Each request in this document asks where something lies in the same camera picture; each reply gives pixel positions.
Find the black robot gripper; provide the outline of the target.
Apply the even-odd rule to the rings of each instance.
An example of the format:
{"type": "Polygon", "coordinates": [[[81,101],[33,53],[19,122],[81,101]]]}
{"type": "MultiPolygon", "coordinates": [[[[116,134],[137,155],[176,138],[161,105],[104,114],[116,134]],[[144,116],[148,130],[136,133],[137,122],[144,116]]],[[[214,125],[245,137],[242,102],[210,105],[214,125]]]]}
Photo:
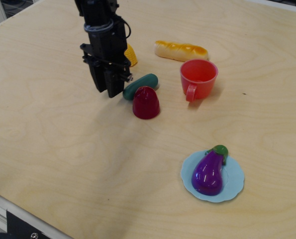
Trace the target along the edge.
{"type": "Polygon", "coordinates": [[[83,43],[83,61],[88,64],[90,73],[99,92],[107,90],[113,98],[123,92],[124,82],[132,80],[130,60],[126,58],[127,38],[122,18],[112,18],[108,23],[98,26],[84,24],[89,36],[89,44],[83,43]]]}

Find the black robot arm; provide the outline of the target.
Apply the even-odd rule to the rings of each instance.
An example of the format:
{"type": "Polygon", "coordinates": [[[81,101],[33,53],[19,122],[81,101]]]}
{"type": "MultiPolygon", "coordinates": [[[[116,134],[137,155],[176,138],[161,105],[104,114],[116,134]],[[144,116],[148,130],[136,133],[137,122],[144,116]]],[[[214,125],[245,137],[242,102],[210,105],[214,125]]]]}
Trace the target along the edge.
{"type": "Polygon", "coordinates": [[[124,90],[124,83],[132,80],[130,60],[125,56],[128,23],[116,10],[115,0],[77,0],[80,16],[84,18],[84,30],[89,44],[81,44],[83,62],[88,64],[91,76],[99,92],[107,91],[110,98],[124,90]]]}

